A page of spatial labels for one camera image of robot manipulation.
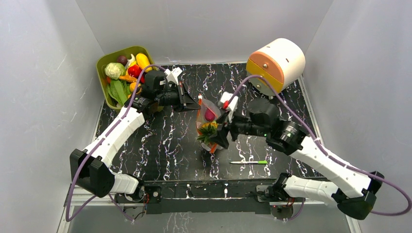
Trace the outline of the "orange pineapple toy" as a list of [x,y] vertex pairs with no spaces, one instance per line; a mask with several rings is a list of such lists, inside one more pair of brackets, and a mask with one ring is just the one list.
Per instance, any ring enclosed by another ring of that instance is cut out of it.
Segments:
[[196,140],[208,145],[210,144],[210,137],[217,131],[218,123],[216,121],[207,122],[201,125],[197,130],[198,136]]

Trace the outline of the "magenta round fruit toy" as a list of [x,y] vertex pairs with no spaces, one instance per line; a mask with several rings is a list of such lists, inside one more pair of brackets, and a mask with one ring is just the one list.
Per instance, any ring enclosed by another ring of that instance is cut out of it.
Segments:
[[213,122],[216,119],[216,115],[211,109],[207,108],[204,114],[204,118],[207,122]]

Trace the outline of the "clear zip bag orange zipper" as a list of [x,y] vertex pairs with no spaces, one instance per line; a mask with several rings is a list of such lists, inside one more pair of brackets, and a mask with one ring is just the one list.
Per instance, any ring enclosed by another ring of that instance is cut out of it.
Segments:
[[210,140],[210,137],[216,132],[218,127],[216,120],[221,116],[219,108],[213,102],[205,99],[201,94],[198,95],[198,104],[201,109],[197,111],[196,116],[196,140],[203,149],[210,153],[222,150],[222,146]]

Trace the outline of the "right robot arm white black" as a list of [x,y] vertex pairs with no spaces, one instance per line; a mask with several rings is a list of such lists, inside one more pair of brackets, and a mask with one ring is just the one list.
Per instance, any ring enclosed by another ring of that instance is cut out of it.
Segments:
[[217,119],[217,131],[210,140],[228,148],[227,136],[236,140],[240,134],[264,137],[274,150],[302,161],[326,177],[325,181],[303,179],[281,173],[276,182],[258,196],[266,201],[286,201],[290,198],[318,200],[337,207],[342,213],[364,220],[372,212],[376,193],[382,185],[383,175],[367,175],[349,169],[349,163],[333,153],[324,154],[308,131],[293,121],[280,117],[278,108],[267,99],[255,99],[248,106],[248,115],[235,112],[238,98],[224,92],[219,106],[224,113]]

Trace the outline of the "yellow orange fruit toy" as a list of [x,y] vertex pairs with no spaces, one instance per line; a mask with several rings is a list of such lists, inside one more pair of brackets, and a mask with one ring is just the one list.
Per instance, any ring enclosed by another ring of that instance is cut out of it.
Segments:
[[130,83],[129,85],[130,92],[133,93],[135,89],[136,89],[136,94],[139,94],[141,92],[141,84],[137,82]]

